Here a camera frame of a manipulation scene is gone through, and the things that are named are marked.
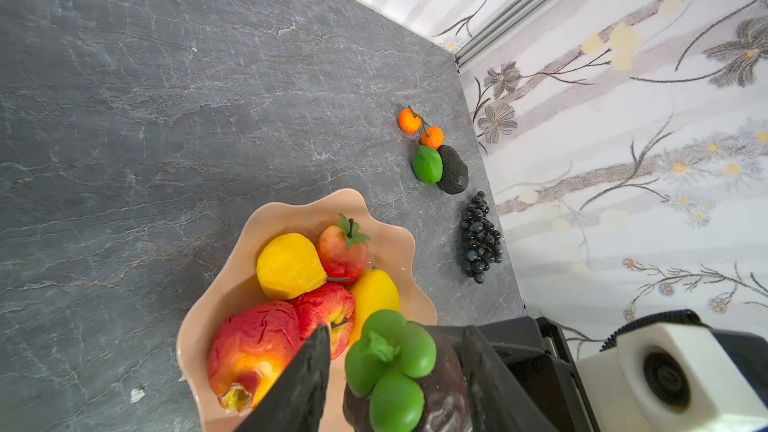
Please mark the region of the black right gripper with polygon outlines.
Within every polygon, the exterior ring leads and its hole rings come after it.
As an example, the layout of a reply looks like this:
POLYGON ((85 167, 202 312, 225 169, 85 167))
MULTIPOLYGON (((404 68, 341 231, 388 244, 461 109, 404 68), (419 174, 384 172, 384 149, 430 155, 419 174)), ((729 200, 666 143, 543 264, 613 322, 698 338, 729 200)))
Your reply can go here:
MULTIPOLYGON (((469 326, 429 326, 452 344, 461 362, 469 326)), ((559 324, 546 318, 519 317, 475 326, 520 382, 556 431, 598 431, 594 412, 559 324)))

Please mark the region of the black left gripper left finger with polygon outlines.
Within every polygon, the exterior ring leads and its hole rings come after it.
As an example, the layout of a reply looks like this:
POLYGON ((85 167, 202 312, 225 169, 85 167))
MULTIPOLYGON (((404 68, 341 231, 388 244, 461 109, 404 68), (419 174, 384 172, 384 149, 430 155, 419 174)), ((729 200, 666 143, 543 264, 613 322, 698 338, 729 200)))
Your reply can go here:
POLYGON ((317 432, 330 373, 330 336, 319 325, 237 432, 317 432))

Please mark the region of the dark brown round fruit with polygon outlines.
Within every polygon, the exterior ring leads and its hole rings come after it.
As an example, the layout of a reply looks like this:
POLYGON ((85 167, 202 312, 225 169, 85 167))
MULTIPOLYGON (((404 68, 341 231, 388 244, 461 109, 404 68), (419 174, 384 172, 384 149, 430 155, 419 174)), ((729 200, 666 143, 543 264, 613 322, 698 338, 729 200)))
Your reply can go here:
POLYGON ((363 324, 344 370, 343 414, 355 431, 464 431, 471 404, 461 362, 442 334, 380 310, 363 324))

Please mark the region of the red yellow fake peach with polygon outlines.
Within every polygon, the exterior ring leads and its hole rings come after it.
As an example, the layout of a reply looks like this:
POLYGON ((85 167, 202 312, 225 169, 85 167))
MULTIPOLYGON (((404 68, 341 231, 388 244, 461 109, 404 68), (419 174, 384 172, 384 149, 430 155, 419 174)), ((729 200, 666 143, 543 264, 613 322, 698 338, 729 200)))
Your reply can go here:
POLYGON ((299 323, 301 343, 324 325, 329 332, 331 360, 339 357, 350 345, 355 327, 355 299, 344 287, 335 283, 298 296, 291 301, 299 323))

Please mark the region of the green fake lime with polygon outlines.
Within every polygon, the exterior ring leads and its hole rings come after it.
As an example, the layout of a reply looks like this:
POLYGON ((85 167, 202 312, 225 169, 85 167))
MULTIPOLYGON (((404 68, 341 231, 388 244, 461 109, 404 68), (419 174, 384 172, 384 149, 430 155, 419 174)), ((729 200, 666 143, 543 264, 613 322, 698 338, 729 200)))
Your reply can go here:
POLYGON ((419 145, 412 157, 415 176, 427 185, 439 182, 443 175, 443 161, 436 149, 419 145))

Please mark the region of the yellow fake lemon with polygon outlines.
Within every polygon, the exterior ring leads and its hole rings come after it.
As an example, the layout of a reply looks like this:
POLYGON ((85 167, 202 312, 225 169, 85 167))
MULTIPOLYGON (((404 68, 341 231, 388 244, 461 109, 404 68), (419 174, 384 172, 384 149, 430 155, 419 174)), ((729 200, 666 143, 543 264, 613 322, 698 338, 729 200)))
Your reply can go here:
POLYGON ((314 244, 299 233, 270 241, 256 260, 256 275, 264 294, 277 300, 292 300, 327 280, 314 244))
POLYGON ((391 277, 380 269, 363 272, 348 288, 354 298, 354 328, 350 346, 360 339, 362 327, 370 315, 379 310, 400 311, 400 295, 391 277))

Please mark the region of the magenta fake dragon fruit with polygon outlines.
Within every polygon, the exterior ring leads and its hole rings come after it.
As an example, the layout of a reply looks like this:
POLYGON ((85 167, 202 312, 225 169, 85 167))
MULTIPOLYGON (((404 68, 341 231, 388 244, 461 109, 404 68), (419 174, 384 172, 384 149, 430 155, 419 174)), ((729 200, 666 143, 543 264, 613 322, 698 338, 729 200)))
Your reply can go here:
POLYGON ((228 412, 256 407, 301 345, 296 310, 285 301, 258 305, 227 319, 207 359, 209 385, 220 406, 228 412))

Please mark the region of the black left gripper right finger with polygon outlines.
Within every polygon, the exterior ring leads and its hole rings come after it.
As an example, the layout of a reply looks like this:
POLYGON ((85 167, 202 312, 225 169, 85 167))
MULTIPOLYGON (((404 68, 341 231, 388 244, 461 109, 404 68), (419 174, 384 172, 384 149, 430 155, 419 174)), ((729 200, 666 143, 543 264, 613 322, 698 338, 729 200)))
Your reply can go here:
POLYGON ((556 431, 478 327, 465 328, 461 361, 474 431, 556 431))

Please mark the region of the pink scalloped fruit bowl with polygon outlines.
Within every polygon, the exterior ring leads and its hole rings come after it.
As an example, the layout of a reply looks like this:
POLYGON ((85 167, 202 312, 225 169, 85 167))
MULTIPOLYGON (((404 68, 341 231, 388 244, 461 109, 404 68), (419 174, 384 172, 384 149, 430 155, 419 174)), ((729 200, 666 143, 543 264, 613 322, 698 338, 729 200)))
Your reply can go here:
POLYGON ((340 215, 353 217, 370 236, 370 261, 393 280, 402 314, 423 325, 436 324, 435 305, 413 276, 414 237, 403 227, 374 219, 358 191, 340 189, 305 205, 267 203, 245 222, 227 261, 179 329, 177 362, 195 399, 202 430, 233 431, 246 418, 219 405, 209 385, 206 363, 220 325, 230 316, 269 300, 256 278, 257 256, 268 242, 283 233, 297 232, 316 240, 340 215))

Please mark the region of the dark fake avocado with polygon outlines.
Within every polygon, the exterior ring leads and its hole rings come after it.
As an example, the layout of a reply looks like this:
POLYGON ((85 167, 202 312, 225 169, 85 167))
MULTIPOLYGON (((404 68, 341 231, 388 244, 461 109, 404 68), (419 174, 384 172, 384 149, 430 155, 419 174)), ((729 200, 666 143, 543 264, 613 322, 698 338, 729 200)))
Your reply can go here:
POLYGON ((469 185, 468 166, 458 152, 448 145, 440 146, 437 152, 443 165, 442 177, 437 182, 438 187, 450 195, 464 192, 469 185))

